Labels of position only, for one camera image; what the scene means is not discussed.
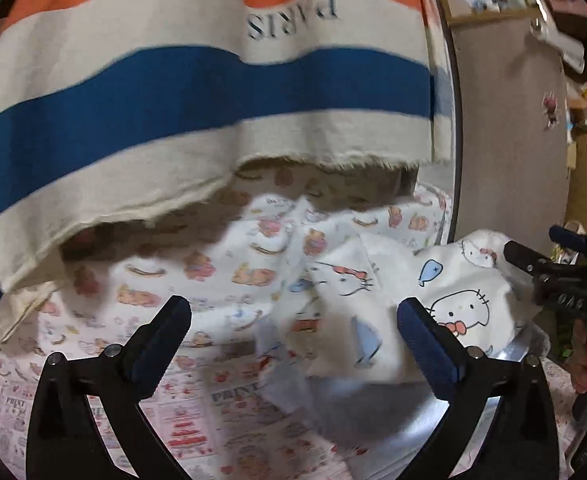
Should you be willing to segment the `person's right hand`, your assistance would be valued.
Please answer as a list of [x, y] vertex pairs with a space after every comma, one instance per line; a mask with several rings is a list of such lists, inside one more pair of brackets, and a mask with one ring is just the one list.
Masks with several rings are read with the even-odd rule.
[[576, 393], [587, 393], [587, 327], [578, 318], [571, 338], [572, 354], [566, 362], [571, 384]]

